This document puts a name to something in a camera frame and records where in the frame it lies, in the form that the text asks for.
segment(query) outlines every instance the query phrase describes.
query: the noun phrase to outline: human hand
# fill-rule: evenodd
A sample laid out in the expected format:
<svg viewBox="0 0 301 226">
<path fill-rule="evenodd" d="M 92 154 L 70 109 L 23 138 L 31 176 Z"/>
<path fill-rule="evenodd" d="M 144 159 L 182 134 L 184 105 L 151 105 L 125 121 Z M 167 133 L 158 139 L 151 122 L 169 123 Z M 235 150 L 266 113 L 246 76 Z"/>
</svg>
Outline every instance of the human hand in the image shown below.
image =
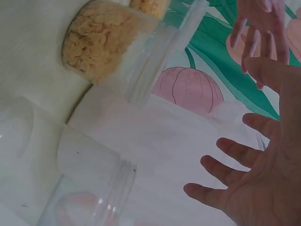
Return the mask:
<svg viewBox="0 0 301 226">
<path fill-rule="evenodd" d="M 221 138 L 217 146 L 249 172 L 210 156 L 201 164 L 228 188 L 188 184 L 188 196 L 225 212 L 239 226 L 301 225 L 301 68 L 267 58 L 246 59 L 250 75 L 280 95 L 280 121 L 249 113 L 243 122 L 270 139 L 265 152 Z"/>
<path fill-rule="evenodd" d="M 230 46 L 235 47 L 247 20 L 250 23 L 246 45 L 242 56 L 241 68 L 247 73 L 245 59 L 253 57 L 259 35 L 261 35 L 261 57 L 271 58 L 275 42 L 277 60 L 287 64 L 289 49 L 285 31 L 284 0 L 237 0 L 238 16 L 230 37 Z"/>
</svg>

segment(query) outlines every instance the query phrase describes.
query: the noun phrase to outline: green leaf print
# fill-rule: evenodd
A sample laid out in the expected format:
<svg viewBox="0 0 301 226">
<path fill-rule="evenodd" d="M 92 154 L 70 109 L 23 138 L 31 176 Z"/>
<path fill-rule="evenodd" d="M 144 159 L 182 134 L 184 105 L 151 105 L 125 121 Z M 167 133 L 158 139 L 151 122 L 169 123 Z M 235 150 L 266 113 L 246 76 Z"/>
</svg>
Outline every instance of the green leaf print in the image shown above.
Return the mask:
<svg viewBox="0 0 301 226">
<path fill-rule="evenodd" d="M 250 76 L 229 56 L 226 40 L 231 29 L 212 17 L 204 17 L 189 47 L 219 76 L 232 94 L 251 111 L 279 119 L 264 93 L 256 88 Z"/>
<path fill-rule="evenodd" d="M 233 27 L 237 15 L 236 0 L 209 0 L 209 3 L 211 7 L 216 7 L 216 9 Z"/>
</svg>

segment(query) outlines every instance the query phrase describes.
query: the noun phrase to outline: clear glass jar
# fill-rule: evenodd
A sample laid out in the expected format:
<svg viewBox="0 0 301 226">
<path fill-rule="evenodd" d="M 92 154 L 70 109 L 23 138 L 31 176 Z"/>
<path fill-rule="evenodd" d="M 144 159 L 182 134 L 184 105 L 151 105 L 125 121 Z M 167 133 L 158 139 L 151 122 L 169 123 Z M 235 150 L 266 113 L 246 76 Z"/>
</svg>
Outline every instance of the clear glass jar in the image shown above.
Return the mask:
<svg viewBox="0 0 301 226">
<path fill-rule="evenodd" d="M 177 33 L 176 28 L 121 4 L 90 1 L 67 30 L 62 60 L 67 69 L 90 82 L 131 96 L 141 81 L 154 85 Z"/>
<path fill-rule="evenodd" d="M 0 103 L 0 205 L 29 226 L 114 225 L 136 167 L 25 98 Z"/>
</svg>

